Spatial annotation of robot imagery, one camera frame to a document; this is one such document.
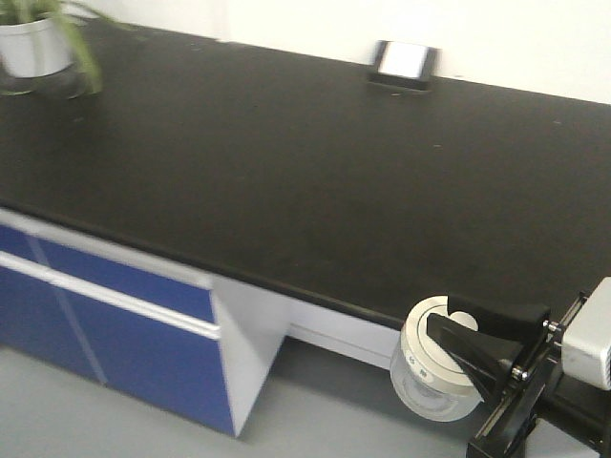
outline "screw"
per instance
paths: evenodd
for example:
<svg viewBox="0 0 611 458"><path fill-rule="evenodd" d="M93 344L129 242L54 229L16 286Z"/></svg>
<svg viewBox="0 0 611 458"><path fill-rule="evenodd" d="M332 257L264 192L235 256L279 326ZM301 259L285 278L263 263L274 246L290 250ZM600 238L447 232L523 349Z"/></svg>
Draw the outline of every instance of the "screw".
<svg viewBox="0 0 611 458"><path fill-rule="evenodd" d="M514 378L514 380L517 380L518 382L526 382L528 376L529 373L519 365L516 365L512 368L512 377Z"/></svg>

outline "round container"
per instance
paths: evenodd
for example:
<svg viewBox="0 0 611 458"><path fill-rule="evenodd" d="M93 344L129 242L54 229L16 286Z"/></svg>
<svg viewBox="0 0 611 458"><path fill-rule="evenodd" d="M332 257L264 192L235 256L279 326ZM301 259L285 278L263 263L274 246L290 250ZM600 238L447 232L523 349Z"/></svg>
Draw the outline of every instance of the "round container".
<svg viewBox="0 0 611 458"><path fill-rule="evenodd" d="M447 296L419 302L401 330L390 361L390 379L403 403L421 417L437 422L466 417L481 401L458 364L426 333L429 314L447 317L447 305ZM453 313L450 319L477 330L475 319L466 313Z"/></svg>
<svg viewBox="0 0 611 458"><path fill-rule="evenodd" d="M0 59L17 78L57 73L73 62L66 38L51 19L0 26Z"/></svg>

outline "gray floor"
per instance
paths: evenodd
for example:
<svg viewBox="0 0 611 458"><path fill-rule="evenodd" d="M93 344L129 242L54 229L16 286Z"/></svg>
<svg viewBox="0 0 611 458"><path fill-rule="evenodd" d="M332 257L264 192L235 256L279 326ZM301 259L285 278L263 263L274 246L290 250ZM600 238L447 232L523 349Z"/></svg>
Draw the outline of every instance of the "gray floor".
<svg viewBox="0 0 611 458"><path fill-rule="evenodd" d="M240 439L0 348L0 457L463 457L484 418L451 425L404 408L388 373L287 340ZM597 456L548 425L529 457Z"/></svg>

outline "white wall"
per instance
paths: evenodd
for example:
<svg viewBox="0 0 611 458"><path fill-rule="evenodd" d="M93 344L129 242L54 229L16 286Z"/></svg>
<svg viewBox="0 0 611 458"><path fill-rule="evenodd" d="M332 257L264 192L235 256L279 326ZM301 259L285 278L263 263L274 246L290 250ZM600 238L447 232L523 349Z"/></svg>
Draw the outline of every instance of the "white wall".
<svg viewBox="0 0 611 458"><path fill-rule="evenodd" d="M437 74L611 104L610 0L95 0L128 21L369 63L378 39L442 50Z"/></svg>

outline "white plant pot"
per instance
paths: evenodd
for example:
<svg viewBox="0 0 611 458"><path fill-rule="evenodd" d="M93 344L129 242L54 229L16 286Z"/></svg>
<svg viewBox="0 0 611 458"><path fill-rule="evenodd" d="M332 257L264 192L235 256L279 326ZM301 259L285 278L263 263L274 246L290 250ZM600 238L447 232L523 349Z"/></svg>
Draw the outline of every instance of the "white plant pot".
<svg viewBox="0 0 611 458"><path fill-rule="evenodd" d="M8 74L33 78L64 70L72 53L51 19L16 26L0 26L0 59Z"/></svg>

